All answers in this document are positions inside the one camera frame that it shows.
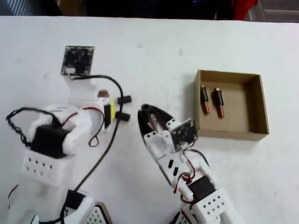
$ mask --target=open cardboard box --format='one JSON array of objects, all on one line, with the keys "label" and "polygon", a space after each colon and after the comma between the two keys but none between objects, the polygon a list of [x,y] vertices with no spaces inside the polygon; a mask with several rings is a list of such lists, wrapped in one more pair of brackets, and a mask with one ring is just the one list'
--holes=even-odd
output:
[{"label": "open cardboard box", "polygon": [[[258,141],[269,134],[260,75],[198,70],[194,83],[198,136]],[[208,115],[200,103],[201,84],[209,98]],[[222,91],[224,118],[218,118],[211,96],[216,87]]]}]

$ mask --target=circuit board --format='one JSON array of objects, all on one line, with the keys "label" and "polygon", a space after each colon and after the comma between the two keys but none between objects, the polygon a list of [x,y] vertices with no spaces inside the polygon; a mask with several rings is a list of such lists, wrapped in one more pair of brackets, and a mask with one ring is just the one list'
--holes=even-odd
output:
[{"label": "circuit board", "polygon": [[171,138],[176,151],[189,145],[198,139],[197,130],[193,119],[188,119],[183,124],[170,130]]},{"label": "circuit board", "polygon": [[66,46],[61,75],[90,75],[94,47]]}]

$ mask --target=red object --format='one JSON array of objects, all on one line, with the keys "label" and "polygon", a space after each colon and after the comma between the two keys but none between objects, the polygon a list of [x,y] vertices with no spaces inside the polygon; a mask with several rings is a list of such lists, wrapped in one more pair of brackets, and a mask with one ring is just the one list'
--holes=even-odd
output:
[{"label": "red object", "polygon": [[243,20],[249,9],[257,3],[258,0],[232,0],[234,11],[233,20]]}]

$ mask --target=copper-colored battery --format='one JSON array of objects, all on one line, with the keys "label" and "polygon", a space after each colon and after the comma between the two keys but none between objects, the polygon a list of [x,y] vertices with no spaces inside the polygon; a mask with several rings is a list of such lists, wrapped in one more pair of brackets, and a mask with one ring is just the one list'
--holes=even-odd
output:
[{"label": "copper-colored battery", "polygon": [[209,98],[207,97],[206,87],[204,85],[201,85],[200,86],[200,103],[201,103],[202,111],[204,112],[204,114],[210,113],[209,106],[207,104],[208,101],[209,101]]},{"label": "copper-colored battery", "polygon": [[213,98],[214,98],[214,102],[217,108],[217,114],[219,118],[223,118],[224,117],[224,111],[223,111],[223,99],[222,99],[222,93],[220,88],[215,88],[214,92],[213,92]]}]

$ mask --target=white tabletop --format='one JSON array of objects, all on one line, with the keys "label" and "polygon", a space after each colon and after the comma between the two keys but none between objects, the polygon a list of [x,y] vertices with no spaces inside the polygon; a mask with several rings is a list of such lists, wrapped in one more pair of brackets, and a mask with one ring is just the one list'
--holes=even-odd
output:
[{"label": "white tabletop", "polygon": [[[106,204],[114,223],[166,224],[178,211],[179,197],[143,144],[137,110],[150,103],[181,120],[192,117],[198,69],[262,75],[270,135],[260,142],[200,138],[195,148],[246,223],[298,222],[299,24],[1,17],[0,33],[0,218],[24,155],[5,117],[26,105],[66,103],[69,90],[59,75],[64,48],[81,45],[95,46],[92,74],[112,76],[133,98],[124,106],[130,122],[120,125],[111,151],[82,188]],[[97,82],[119,97],[113,84]],[[27,130],[36,118],[24,113],[14,121]],[[74,185],[109,138],[82,149]]]}]

